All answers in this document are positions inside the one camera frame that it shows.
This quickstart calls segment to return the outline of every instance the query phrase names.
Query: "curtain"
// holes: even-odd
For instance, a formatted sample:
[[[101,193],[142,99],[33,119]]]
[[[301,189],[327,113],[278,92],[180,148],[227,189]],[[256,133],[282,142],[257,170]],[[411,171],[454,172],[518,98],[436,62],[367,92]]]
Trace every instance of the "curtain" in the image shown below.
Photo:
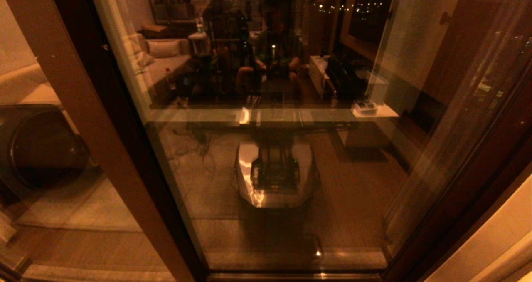
[[[519,80],[515,64],[531,32],[531,0],[499,0],[500,7],[447,112],[384,217],[395,255],[453,176],[475,151],[496,112]]]

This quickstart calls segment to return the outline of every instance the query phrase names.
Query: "person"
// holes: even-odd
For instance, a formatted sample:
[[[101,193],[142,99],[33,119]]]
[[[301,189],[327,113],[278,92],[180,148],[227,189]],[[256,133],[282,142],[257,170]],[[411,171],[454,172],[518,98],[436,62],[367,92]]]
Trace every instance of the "person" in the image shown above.
[[[296,74],[301,61],[302,45],[299,37],[287,25],[286,5],[283,0],[266,0],[267,30],[258,35],[255,45],[255,64],[239,68],[237,91],[246,93],[256,89],[253,77],[266,73],[267,79],[286,79],[294,87],[294,95],[300,96],[300,81]]]
[[[230,44],[238,43],[247,22],[240,8],[228,0],[211,0],[202,14],[207,35],[213,44],[212,66],[221,74],[221,92],[230,94],[234,87]]]

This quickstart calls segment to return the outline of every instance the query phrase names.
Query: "floor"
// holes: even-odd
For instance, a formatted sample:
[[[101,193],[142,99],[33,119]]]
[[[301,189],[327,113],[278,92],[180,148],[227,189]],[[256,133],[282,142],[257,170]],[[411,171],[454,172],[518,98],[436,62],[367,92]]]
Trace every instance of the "floor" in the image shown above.
[[[204,156],[198,134],[210,138]],[[407,174],[384,149],[345,149],[334,130],[298,134],[311,144],[321,186],[300,208],[259,210],[229,183],[238,144],[252,141],[248,132],[193,134],[169,123],[159,137],[211,269],[386,267],[382,219]]]
[[[316,96],[308,81],[303,89],[305,103],[313,104]],[[296,141],[312,147],[321,185],[300,208],[258,210],[230,184],[236,149],[241,141],[251,140],[249,134],[207,134],[211,141],[206,149],[184,127],[168,124],[160,131],[211,269],[386,267],[382,219],[407,178],[386,150],[347,150],[336,131],[297,134]],[[144,233],[128,220],[131,215],[108,181],[95,178],[92,185],[76,190],[79,187],[73,187],[77,195],[68,199],[51,193],[33,202],[34,208],[21,217],[19,233],[8,246],[27,252],[35,265],[167,273]],[[54,202],[57,206],[62,202],[64,208],[53,210]],[[39,221],[43,214],[55,219]]]

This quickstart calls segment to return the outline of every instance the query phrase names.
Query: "wooden door frame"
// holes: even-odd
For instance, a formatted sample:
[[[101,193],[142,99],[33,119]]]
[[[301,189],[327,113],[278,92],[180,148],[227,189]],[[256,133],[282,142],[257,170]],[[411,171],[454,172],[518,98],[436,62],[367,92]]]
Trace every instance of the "wooden door frame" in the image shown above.
[[[165,180],[160,169],[154,165],[150,152],[145,155],[146,164],[138,157],[136,148],[146,150],[143,142],[144,130],[138,126],[133,110],[116,113],[114,106],[130,107],[127,98],[120,96],[120,83],[114,81],[112,62],[108,52],[103,49],[104,41],[99,39],[96,26],[87,21],[85,0],[78,0],[76,10],[81,21],[77,34],[71,38],[65,27],[54,0],[7,0],[30,48],[45,73],[63,107],[76,123],[85,139],[91,154],[99,162],[116,191],[138,222],[161,259],[179,282],[203,280],[202,271],[193,264],[190,257],[188,240],[181,232],[185,231],[177,214],[175,202],[165,189]],[[85,39],[85,47],[76,47],[76,43]],[[109,88],[101,89],[103,84],[91,81],[103,80]],[[121,138],[125,129],[130,138]],[[132,146],[136,141],[139,146]]]
[[[194,250],[116,60],[104,49],[105,33],[91,0],[7,1],[63,106],[176,280],[258,279],[249,275],[208,277],[209,269]],[[532,150],[532,113],[519,113],[532,106],[530,96],[532,91],[518,92],[508,104],[490,132],[491,138],[501,142],[487,142],[481,147],[383,273],[382,280],[421,278],[505,190],[514,187],[512,183]],[[323,277],[306,274],[306,278]],[[330,278],[380,280],[360,274]]]
[[[18,273],[13,272],[0,264],[0,279],[4,279],[6,282],[19,282],[21,278],[22,277]]]

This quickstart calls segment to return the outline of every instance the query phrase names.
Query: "washing machine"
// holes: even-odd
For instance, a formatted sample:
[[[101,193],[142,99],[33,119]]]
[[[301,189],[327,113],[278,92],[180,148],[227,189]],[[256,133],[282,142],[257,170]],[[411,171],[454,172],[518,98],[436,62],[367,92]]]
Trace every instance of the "washing machine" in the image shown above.
[[[89,162],[82,138],[53,104],[0,106],[0,183],[19,198],[76,180]]]

